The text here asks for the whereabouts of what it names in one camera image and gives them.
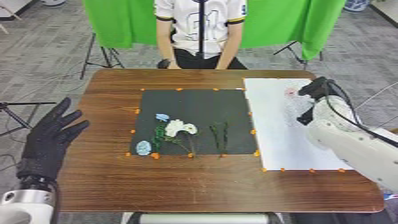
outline wall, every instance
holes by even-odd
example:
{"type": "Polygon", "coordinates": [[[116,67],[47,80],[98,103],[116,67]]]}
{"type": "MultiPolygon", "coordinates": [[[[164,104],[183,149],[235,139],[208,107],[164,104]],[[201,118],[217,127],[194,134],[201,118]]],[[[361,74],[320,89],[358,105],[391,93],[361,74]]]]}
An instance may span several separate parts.
{"type": "Polygon", "coordinates": [[[398,0],[388,0],[386,2],[375,2],[374,6],[379,8],[379,10],[384,12],[384,14],[390,16],[390,18],[398,23],[398,0]]]}

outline white flower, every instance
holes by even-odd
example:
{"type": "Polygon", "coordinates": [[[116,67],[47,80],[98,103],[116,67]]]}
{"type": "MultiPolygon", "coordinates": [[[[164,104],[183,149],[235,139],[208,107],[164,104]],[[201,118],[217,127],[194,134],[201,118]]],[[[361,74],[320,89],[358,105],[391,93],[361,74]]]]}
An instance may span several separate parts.
{"type": "Polygon", "coordinates": [[[166,127],[166,135],[175,138],[178,135],[178,132],[185,130],[183,127],[185,127],[183,121],[173,120],[166,127]]]}
{"type": "Polygon", "coordinates": [[[183,130],[194,135],[198,133],[198,128],[194,124],[183,125],[183,130]]]}

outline wooden table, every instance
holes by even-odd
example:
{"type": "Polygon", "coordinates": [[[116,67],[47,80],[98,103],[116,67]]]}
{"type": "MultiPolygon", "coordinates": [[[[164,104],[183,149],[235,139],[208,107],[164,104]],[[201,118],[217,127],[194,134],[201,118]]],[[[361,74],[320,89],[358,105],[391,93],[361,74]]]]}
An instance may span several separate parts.
{"type": "Polygon", "coordinates": [[[141,89],[231,89],[244,77],[315,78],[306,71],[102,70],[80,102],[91,128],[61,174],[64,211],[377,212],[381,190],[356,171],[262,172],[253,155],[127,157],[141,89]]]}

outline white shirt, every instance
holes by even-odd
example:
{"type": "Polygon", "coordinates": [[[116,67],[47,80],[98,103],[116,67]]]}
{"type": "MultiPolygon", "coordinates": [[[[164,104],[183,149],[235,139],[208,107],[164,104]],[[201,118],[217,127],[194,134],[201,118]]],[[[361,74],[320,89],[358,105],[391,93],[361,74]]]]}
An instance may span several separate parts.
{"type": "MultiPolygon", "coordinates": [[[[155,0],[159,20],[175,21],[173,46],[192,55],[199,51],[199,0],[155,0]]],[[[207,0],[205,6],[205,58],[223,52],[228,40],[228,24],[246,21],[247,0],[207,0]]]]}

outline black glove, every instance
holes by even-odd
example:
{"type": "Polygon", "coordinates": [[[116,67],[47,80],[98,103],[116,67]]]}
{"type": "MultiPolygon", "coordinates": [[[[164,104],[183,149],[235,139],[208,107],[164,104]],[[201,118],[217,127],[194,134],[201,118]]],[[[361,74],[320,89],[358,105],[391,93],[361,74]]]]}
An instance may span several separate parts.
{"type": "Polygon", "coordinates": [[[89,121],[84,121],[66,128],[82,117],[82,111],[75,111],[63,117],[70,106],[72,99],[66,98],[31,131],[18,166],[18,178],[36,175],[50,178],[54,181],[57,180],[66,149],[84,129],[89,127],[89,121]]]}

